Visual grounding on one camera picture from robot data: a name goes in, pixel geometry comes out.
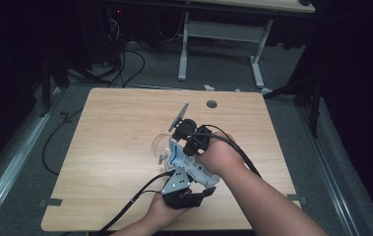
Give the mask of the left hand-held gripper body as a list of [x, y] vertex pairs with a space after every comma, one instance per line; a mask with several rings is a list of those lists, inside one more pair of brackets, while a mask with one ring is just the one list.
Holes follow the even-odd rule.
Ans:
[[204, 195], [190, 194], [190, 185], [186, 172], [182, 168], [175, 168], [160, 191], [165, 204], [173, 209], [198, 207]]

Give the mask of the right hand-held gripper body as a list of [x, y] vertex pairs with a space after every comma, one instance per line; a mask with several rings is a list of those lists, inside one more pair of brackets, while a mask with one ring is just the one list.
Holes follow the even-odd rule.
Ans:
[[176, 142], [183, 140], [185, 141], [185, 145], [187, 143], [200, 143], [203, 145], [203, 148], [200, 150], [206, 150], [209, 146], [212, 132], [204, 125], [198, 127], [196, 122], [192, 119], [183, 118], [188, 106], [189, 102], [185, 101], [182, 109], [168, 128], [168, 131], [173, 131], [171, 138]]

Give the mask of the white and blue milk carton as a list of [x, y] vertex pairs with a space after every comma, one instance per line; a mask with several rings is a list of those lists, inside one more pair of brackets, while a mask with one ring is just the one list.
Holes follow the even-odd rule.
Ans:
[[171, 166], [184, 169], [194, 181], [205, 188], [214, 187], [219, 182], [217, 175], [211, 173], [202, 164], [198, 163], [194, 156], [185, 154], [183, 147], [174, 139], [169, 139], [168, 146], [171, 151], [168, 163]]

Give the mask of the clear glass jar hinged lid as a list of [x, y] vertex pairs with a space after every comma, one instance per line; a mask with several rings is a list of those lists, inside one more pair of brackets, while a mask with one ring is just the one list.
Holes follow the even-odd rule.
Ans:
[[152, 151], [157, 163], [161, 165], [165, 172], [169, 172], [174, 167], [169, 163], [172, 155], [170, 148], [170, 136], [168, 134], [159, 134], [155, 137], [152, 143]]

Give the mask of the person's right hand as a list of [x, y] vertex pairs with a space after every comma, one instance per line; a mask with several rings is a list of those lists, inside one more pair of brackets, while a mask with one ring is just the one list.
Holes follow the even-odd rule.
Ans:
[[215, 136], [210, 138], [208, 148], [196, 156], [197, 162], [221, 178], [242, 169], [243, 160], [240, 154], [227, 143], [230, 139], [229, 135], [215, 132]]

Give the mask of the person's left hand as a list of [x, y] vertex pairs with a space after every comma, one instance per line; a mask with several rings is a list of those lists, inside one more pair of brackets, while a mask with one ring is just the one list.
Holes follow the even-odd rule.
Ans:
[[188, 208], [174, 209], [166, 205], [161, 194], [155, 194], [146, 219], [157, 229], [163, 229], [170, 226], [179, 216], [188, 211]]

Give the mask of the grey tape strip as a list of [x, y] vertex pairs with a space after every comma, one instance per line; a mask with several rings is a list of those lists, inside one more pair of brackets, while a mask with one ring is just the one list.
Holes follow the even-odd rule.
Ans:
[[300, 196], [298, 194], [287, 194], [286, 196], [291, 201], [298, 201], [300, 203], [306, 202], [306, 198], [302, 197], [302, 196]]
[[60, 207], [62, 204], [61, 199], [41, 199], [39, 202], [40, 207], [48, 207], [48, 206], [55, 206]]

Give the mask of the desk with white metal legs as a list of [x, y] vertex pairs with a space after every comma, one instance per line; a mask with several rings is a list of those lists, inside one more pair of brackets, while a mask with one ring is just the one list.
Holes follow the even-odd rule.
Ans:
[[249, 57], [256, 87], [261, 94], [271, 93], [265, 87], [260, 71], [260, 58], [273, 25], [272, 14], [295, 14], [302, 16], [314, 14], [316, 9], [311, 0], [180, 0], [186, 7], [225, 7], [227, 10], [260, 10], [270, 15], [259, 24], [229, 23], [227, 19], [216, 20], [191, 20], [190, 11], [183, 14], [182, 51], [178, 69], [178, 80], [187, 78], [188, 41], [190, 37], [222, 39], [230, 41], [257, 43], [258, 48]]

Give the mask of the black metal stand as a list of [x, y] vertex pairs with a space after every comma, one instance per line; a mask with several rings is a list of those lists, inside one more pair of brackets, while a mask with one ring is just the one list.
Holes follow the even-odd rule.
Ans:
[[274, 89], [264, 94], [264, 99], [272, 99], [282, 94], [294, 93], [293, 104], [295, 106], [309, 106], [310, 114], [308, 115], [308, 129], [311, 135], [318, 138], [318, 118], [320, 115], [322, 82], [319, 78], [305, 78]]
[[41, 67], [41, 117], [44, 117], [50, 110], [52, 103], [51, 81], [54, 81], [60, 89], [66, 89], [70, 80], [67, 76], [65, 61], [57, 56], [48, 56]]

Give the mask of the black computer case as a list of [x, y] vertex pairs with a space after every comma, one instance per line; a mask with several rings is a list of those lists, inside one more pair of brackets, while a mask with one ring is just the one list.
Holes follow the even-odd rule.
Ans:
[[121, 26], [116, 9], [109, 5], [83, 3], [78, 6], [92, 64], [106, 68], [120, 51]]

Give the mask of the metal floor rail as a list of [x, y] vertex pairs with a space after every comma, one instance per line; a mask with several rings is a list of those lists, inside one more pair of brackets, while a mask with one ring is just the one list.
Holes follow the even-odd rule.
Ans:
[[55, 88], [49, 108], [38, 101], [30, 115], [0, 152], [0, 207], [14, 186], [37, 139], [50, 119], [50, 112], [65, 94], [64, 88]]
[[299, 118], [302, 120], [304, 130], [306, 131], [310, 143], [314, 149], [317, 162], [319, 164], [320, 173], [323, 181], [326, 185], [327, 191], [330, 195], [334, 209], [338, 215], [338, 218], [342, 224], [342, 228], [346, 236], [360, 236], [358, 228], [353, 220], [351, 212], [346, 203], [345, 197], [342, 194], [340, 186], [330, 168], [328, 160], [325, 156], [323, 149], [321, 148], [320, 142], [315, 138], [310, 130], [309, 117], [307, 112], [302, 107], [296, 107]]

